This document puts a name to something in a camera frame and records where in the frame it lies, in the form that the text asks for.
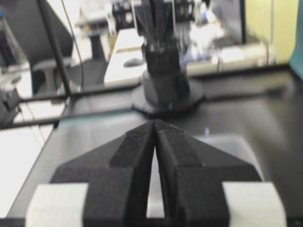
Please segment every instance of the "black 3d-printed part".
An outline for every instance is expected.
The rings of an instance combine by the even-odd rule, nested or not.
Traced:
[[[163,201],[166,215],[188,227],[229,225],[224,181],[261,181],[255,168],[202,143],[175,127],[156,121]]]
[[[85,227],[143,223],[154,147],[165,218],[178,220],[180,226],[227,227],[230,215],[222,182],[260,181],[251,164],[155,120],[61,165],[51,183],[89,183]]]
[[[85,227],[125,226],[146,217],[154,144],[154,124],[148,122],[63,164],[51,183],[89,183]]]
[[[161,89],[157,88],[157,85],[151,84],[149,98],[146,97],[144,92],[148,88],[140,85],[133,90],[133,108],[152,118],[185,113],[197,106],[205,97],[203,85],[200,81],[190,80],[188,85],[190,94],[182,97],[179,94],[180,91],[176,92],[175,85],[169,83],[169,81],[160,93],[156,93],[155,90]]]

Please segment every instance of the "black chair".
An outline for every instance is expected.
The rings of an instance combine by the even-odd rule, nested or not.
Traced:
[[[80,85],[80,65],[70,67],[73,39],[48,3],[47,7],[70,79]],[[0,9],[29,61],[33,94],[56,91],[61,86],[61,77],[56,70],[53,51],[36,0],[0,0]],[[98,59],[85,61],[83,67],[85,87],[104,83],[107,62],[103,53]]]

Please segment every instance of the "white desk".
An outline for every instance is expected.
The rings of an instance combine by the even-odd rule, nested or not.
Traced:
[[[132,68],[125,68],[123,64],[132,58],[141,58],[143,38],[139,37],[135,29],[122,30],[118,34],[115,49],[110,59],[104,83],[106,86],[119,84],[136,84],[141,80],[146,64]],[[220,50],[219,56],[208,61],[196,61],[187,64],[188,77],[225,72],[240,69],[264,67],[275,64],[276,53],[273,48],[263,43],[246,44],[226,47]]]
[[[23,97],[32,94],[30,71],[21,73],[17,90]],[[51,105],[50,101],[29,103],[28,107],[35,119],[59,116],[64,108],[63,105]],[[33,119],[28,107],[20,105],[26,121]],[[22,115],[18,114],[15,122],[21,121]],[[0,218],[9,211],[52,130],[53,126],[43,126],[40,132],[33,126],[0,131]]]

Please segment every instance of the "black tabletop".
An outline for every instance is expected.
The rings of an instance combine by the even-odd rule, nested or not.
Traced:
[[[265,94],[276,87],[285,88]],[[255,152],[266,181],[272,181],[289,218],[303,217],[303,86],[290,70],[258,71],[204,81],[208,101],[165,119],[187,133],[237,133]],[[74,100],[63,114],[81,114],[132,103],[132,92]],[[9,211],[24,218],[36,186],[48,183],[56,167],[98,147],[148,119],[136,111],[66,120],[55,129]]]

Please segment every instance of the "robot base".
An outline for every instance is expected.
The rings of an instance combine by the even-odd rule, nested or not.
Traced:
[[[186,111],[197,106],[204,100],[204,92],[202,82],[190,80],[189,82],[190,96],[180,100],[177,103],[170,103],[168,106],[154,106],[146,100],[144,88],[141,84],[133,90],[133,108],[139,112],[148,115],[151,118],[170,116],[174,114],[185,113]]]

